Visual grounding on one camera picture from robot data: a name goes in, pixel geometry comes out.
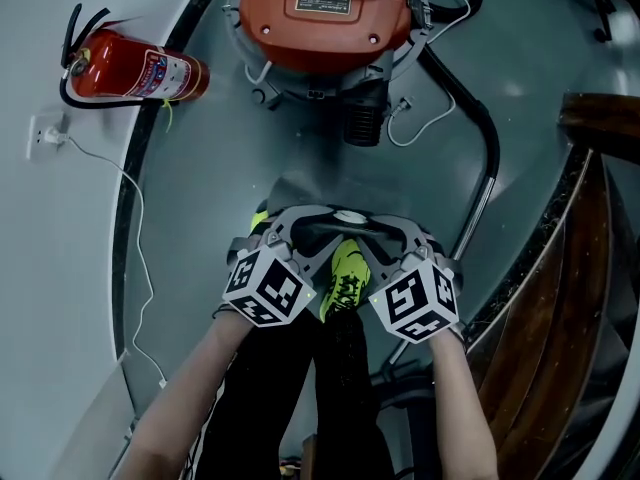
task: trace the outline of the fire extinguisher label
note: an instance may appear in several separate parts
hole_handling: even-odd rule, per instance
[[[188,62],[147,50],[142,72],[127,96],[170,100],[184,91],[190,77],[191,66]]]

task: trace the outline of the black pants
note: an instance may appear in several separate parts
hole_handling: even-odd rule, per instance
[[[197,480],[279,480],[278,449],[309,364],[316,364],[314,480],[394,478],[376,426],[362,322],[339,312],[320,323],[304,311],[283,327],[253,329],[225,378],[205,432]]]

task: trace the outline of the person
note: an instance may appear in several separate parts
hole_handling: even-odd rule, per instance
[[[224,393],[204,435],[196,480],[279,479],[280,441],[312,358],[318,406],[313,479],[395,478],[376,425],[379,403],[357,314],[370,271],[354,240],[338,247],[331,267],[320,320],[305,310],[289,325],[258,329],[222,306],[138,423],[118,480],[179,478],[223,379]],[[428,344],[443,477],[497,478],[495,445],[462,343],[444,330]]]

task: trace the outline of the fire extinguisher handle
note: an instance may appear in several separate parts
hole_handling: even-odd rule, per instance
[[[84,28],[82,29],[82,32],[78,34],[78,37],[76,38],[75,42],[71,44],[71,41],[73,41],[73,33],[75,31],[76,23],[78,21],[78,16],[80,15],[81,10],[82,10],[82,4],[78,4],[74,7],[73,12],[71,13],[71,17],[69,18],[69,24],[67,25],[67,32],[64,35],[64,44],[62,46],[62,59],[60,61],[60,64],[65,69],[68,68],[69,65],[71,64],[71,60],[72,60],[71,57],[78,52],[84,40],[93,30],[93,27],[95,27],[102,18],[104,18],[107,14],[111,12],[109,11],[109,9],[105,7],[100,12],[95,14],[84,26]]]

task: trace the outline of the gray floor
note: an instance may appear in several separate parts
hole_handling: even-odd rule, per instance
[[[187,48],[211,67],[211,88],[175,110],[169,133],[167,116],[161,115],[143,168],[143,247],[156,299],[139,343],[167,375],[210,323],[227,276],[230,240],[248,231],[254,209],[283,175],[320,187],[315,196],[327,203],[351,201],[365,210],[404,213],[448,250],[484,161],[482,138],[459,110],[412,147],[395,148],[383,137],[377,148],[359,149],[328,145],[314,135],[318,118],[308,108],[285,103],[271,112],[254,106],[219,7],[214,0]],[[493,197],[463,259],[463,318],[471,318],[498,285],[555,187],[568,152],[555,129],[563,93],[638,92],[638,71],[628,66],[638,54],[637,25],[627,18],[620,12],[614,23],[618,44],[600,45],[591,37],[597,16],[574,0],[484,0],[475,17],[434,43],[441,59],[491,111],[502,148]],[[415,98],[414,108],[396,120],[398,140],[447,107],[446,95],[417,66],[393,83],[391,95],[394,105],[401,96]],[[130,249],[128,342],[146,296],[139,260]],[[375,370],[396,341],[372,311],[363,308],[362,316]],[[412,347],[406,357],[428,360],[425,348]],[[134,402],[143,410],[156,392],[156,373],[139,354],[125,360],[125,370]],[[299,412],[302,419],[308,415]],[[312,429],[314,422],[304,426]]]

